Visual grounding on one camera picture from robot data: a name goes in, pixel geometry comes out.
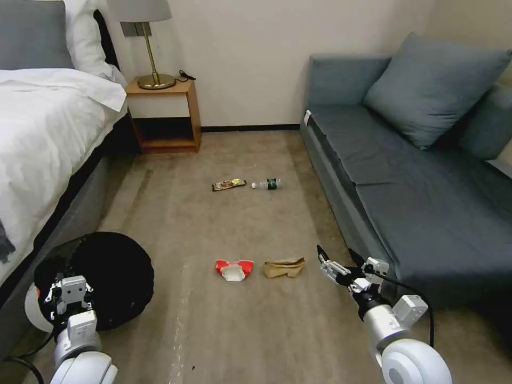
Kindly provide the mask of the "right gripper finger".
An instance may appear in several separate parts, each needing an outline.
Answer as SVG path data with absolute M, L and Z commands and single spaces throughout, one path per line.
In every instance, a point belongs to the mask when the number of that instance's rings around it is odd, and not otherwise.
M 387 277 L 389 271 L 389 264 L 387 262 L 373 257 L 364 259 L 352 248 L 349 248 L 348 251 L 352 261 L 362 271 L 368 281 L 383 281 L 382 277 Z
M 341 286 L 350 286 L 353 282 L 351 270 L 331 260 L 320 245 L 316 245 L 316 249 L 324 275 Z

